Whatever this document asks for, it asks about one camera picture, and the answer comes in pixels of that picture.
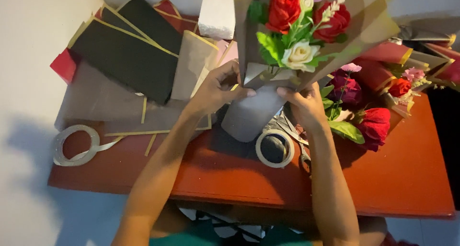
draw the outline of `white ribbon roll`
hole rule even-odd
[[[79,153],[72,157],[72,159],[67,159],[63,154],[63,145],[64,141],[69,137],[69,135],[77,132],[85,131],[89,134],[91,138],[91,147],[88,151]],[[60,166],[80,166],[89,162],[97,152],[104,151],[111,148],[114,144],[118,143],[124,136],[120,136],[111,143],[107,143],[99,146],[100,138],[99,134],[91,127],[85,125],[74,125],[66,128],[64,131],[60,132],[55,138],[53,143],[53,161],[56,165]]]
[[[288,142],[288,145],[289,145],[289,150],[288,150],[288,153],[287,153],[288,155],[286,156],[286,158],[282,162],[280,162],[280,163],[270,162],[262,155],[260,145],[262,143],[262,139],[264,139],[267,135],[280,135],[280,136],[282,136],[284,138],[284,140],[286,140]],[[257,154],[257,157],[259,158],[259,160],[263,164],[267,165],[268,167],[284,168],[286,165],[288,165],[292,161],[292,158],[294,157],[294,143],[292,142],[291,137],[289,137],[289,135],[287,135],[285,132],[277,130],[277,129],[270,129],[270,130],[267,130],[267,131],[263,132],[259,136],[259,138],[257,138],[257,141],[256,141],[256,154]]]

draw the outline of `red rose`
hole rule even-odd
[[[325,2],[324,5],[316,10],[313,14],[313,21],[317,25],[322,20],[322,13],[326,10],[327,7],[331,5],[330,2]],[[348,28],[348,23],[350,22],[350,13],[346,9],[345,5],[340,4],[340,9],[335,12],[334,16],[328,22],[322,23],[322,25],[330,25],[330,28],[318,29],[313,33],[313,37],[316,39],[321,39],[326,43],[334,43],[335,38],[345,33],[346,28]]]
[[[364,137],[365,149],[376,152],[385,144],[390,129],[390,111],[387,108],[371,108],[363,112],[362,122],[356,125]]]
[[[361,102],[361,86],[352,78],[348,78],[345,84],[347,73],[341,69],[331,73],[334,78],[330,84],[334,85],[334,89],[328,95],[328,98],[333,101],[338,101],[342,94],[342,87],[345,86],[342,101],[347,104],[356,105]]]
[[[265,26],[273,32],[287,34],[289,24],[293,24],[299,18],[299,0],[271,0],[268,13],[268,22]]]
[[[391,86],[388,90],[388,93],[396,98],[400,98],[404,94],[406,94],[412,88],[412,84],[410,81],[400,78],[398,82]]]

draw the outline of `red table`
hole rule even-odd
[[[363,151],[353,142],[335,137],[337,153],[361,215],[451,218],[454,203],[428,97],[416,97],[412,116],[392,112],[393,130],[378,152]],[[101,144],[103,137],[95,126]],[[149,156],[164,135],[158,135]],[[98,152],[78,167],[53,166],[48,184],[65,189],[129,193],[149,157],[144,156],[151,135],[134,135],[111,149]],[[174,199],[267,206],[291,210],[311,207],[311,182],[298,161],[273,169],[249,159],[208,149],[209,131],[193,140],[185,152],[171,194]],[[89,136],[75,133],[64,145],[67,156],[87,150]],[[295,148],[294,159],[299,156]]]

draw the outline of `white rose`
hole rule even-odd
[[[311,65],[305,65],[310,62],[313,57],[319,54],[320,46],[310,46],[309,41],[300,41],[291,49],[285,49],[281,62],[292,70],[302,70],[314,72],[315,68]]]
[[[313,9],[314,0],[300,0],[300,9],[303,12],[309,12]]]

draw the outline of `white foam block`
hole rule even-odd
[[[203,36],[217,40],[233,39],[235,32],[233,0],[203,0],[198,28]]]

